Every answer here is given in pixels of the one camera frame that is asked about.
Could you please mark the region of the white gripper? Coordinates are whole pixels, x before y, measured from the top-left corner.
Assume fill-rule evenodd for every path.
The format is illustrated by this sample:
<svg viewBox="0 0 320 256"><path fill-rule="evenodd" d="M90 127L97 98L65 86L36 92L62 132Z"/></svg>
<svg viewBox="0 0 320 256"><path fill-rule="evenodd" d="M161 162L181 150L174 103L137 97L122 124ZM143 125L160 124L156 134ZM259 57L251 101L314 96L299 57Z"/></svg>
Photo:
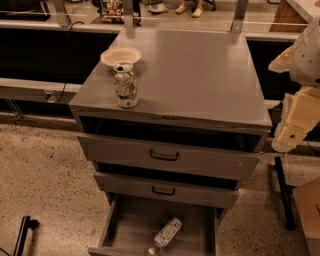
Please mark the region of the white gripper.
<svg viewBox="0 0 320 256"><path fill-rule="evenodd" d="M293 46L285 49L268 66L275 73L289 72ZM276 152L287 153L297 147L320 122L320 89L302 87L295 95L286 94L282 101L281 121L271 143Z"/></svg>

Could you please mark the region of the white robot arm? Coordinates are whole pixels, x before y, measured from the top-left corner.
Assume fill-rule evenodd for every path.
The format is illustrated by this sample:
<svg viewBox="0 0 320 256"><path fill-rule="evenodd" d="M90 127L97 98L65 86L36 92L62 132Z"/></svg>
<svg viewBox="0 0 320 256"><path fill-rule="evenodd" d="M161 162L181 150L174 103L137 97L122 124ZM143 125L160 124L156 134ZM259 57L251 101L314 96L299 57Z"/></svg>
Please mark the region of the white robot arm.
<svg viewBox="0 0 320 256"><path fill-rule="evenodd" d="M277 125L272 149L287 153L297 147L320 121L320 20L315 17L294 44L268 66L276 73L288 72L301 88L285 94L281 121Z"/></svg>

